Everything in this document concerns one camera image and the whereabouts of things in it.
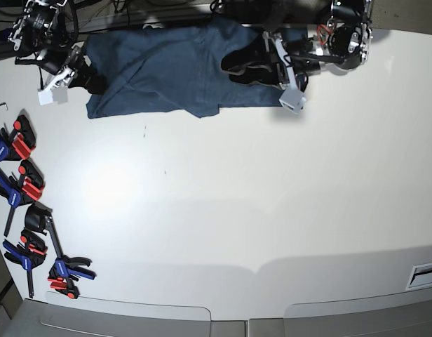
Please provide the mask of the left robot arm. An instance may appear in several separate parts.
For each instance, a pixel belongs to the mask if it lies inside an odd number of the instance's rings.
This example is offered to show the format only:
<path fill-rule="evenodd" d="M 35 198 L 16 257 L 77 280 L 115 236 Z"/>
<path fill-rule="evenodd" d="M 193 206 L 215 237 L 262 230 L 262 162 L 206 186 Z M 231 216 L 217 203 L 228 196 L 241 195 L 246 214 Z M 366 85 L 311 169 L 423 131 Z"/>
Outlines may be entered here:
<path fill-rule="evenodd" d="M 274 22 L 246 47 L 224 56 L 221 70 L 237 84 L 305 91 L 309 77 L 325 65 L 348 72 L 367 61 L 372 8 L 372 1 L 331 1 L 314 30 L 286 30 Z"/>

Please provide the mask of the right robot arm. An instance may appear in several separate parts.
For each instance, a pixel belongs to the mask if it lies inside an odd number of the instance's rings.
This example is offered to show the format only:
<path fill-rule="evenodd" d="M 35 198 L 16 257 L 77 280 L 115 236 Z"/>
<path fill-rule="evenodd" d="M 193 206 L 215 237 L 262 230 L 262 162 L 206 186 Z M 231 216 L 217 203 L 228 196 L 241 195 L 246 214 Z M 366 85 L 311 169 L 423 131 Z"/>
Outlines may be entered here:
<path fill-rule="evenodd" d="M 8 40 L 13 43 L 15 64 L 35 65 L 49 74 L 38 91 L 42 105 L 54 101 L 61 88 L 83 88 L 92 95 L 107 90 L 107 80 L 86 62 L 77 46 L 80 35 L 77 11 L 94 1 L 27 1 Z"/>

